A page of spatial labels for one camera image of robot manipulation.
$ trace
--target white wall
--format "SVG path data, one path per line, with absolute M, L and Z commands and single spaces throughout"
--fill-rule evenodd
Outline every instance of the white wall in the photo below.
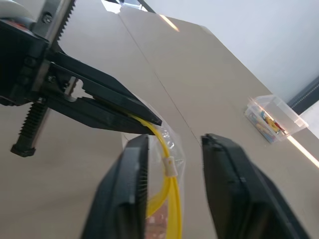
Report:
M 319 75 L 318 0 L 146 0 L 156 13 L 206 26 L 288 101 Z

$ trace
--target plastic container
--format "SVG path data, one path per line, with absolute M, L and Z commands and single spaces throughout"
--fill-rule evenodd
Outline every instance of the plastic container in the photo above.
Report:
M 270 142 L 282 141 L 308 124 L 275 95 L 250 99 L 245 116 Z

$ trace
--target yellow cable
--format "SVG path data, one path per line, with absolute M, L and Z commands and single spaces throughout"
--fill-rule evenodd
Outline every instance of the yellow cable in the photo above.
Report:
M 158 138 L 164 151 L 164 156 L 169 158 L 169 149 L 162 135 L 149 122 L 134 116 L 130 117 L 139 121 L 142 125 L 148 127 Z M 147 217 L 154 214 L 165 202 L 168 197 L 168 220 L 167 220 L 167 239 L 181 239 L 182 237 L 182 214 L 180 204 L 179 187 L 177 177 L 164 176 L 164 182 L 161 191 L 151 198 L 148 202 Z
M 136 119 L 137 121 L 141 122 L 142 125 L 149 128 L 155 134 L 155 136 L 159 139 L 159 142 L 163 147 L 164 156 L 166 158 L 168 158 L 169 157 L 169 149 L 168 149 L 168 146 L 166 145 L 162 135 L 160 134 L 160 132 L 158 132 L 158 130 L 153 125 L 151 125 L 149 122 L 145 121 L 144 119 L 141 119 L 141 118 L 134 116 L 134 115 L 129 115 L 129 116 Z

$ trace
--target plastic packaging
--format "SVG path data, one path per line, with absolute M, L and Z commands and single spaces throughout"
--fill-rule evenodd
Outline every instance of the plastic packaging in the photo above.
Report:
M 250 99 L 245 116 L 270 142 L 284 140 L 308 124 L 275 95 Z
M 144 104 L 160 117 L 151 106 L 145 102 Z M 164 139 L 169 150 L 169 157 L 165 157 L 163 147 L 158 138 L 152 135 L 149 136 L 149 195 L 145 238 L 177 239 L 179 238 L 178 231 L 181 231 L 181 229 L 178 230 L 178 227 L 181 225 L 181 223 L 177 223 L 179 220 L 178 214 L 182 214 L 183 212 L 185 156 L 179 136 L 164 119 L 162 119 L 162 126 L 153 126 L 156 127 L 156 130 Z M 174 160 L 175 164 L 172 168 L 168 168 L 165 171 L 164 164 L 168 165 L 170 160 Z

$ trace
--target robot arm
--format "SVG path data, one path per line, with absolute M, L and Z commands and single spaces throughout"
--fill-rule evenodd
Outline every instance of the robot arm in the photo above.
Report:
M 21 5 L 0 3 L 10 5 L 10 11 L 0 16 L 0 104 L 32 103 L 13 153 L 22 157 L 34 154 L 49 109 L 93 128 L 152 134 L 128 114 L 161 125 L 161 120 L 114 77 L 60 48 L 58 41 L 75 0 L 47 0 L 36 22 Z M 71 96 L 78 79 L 92 98 Z

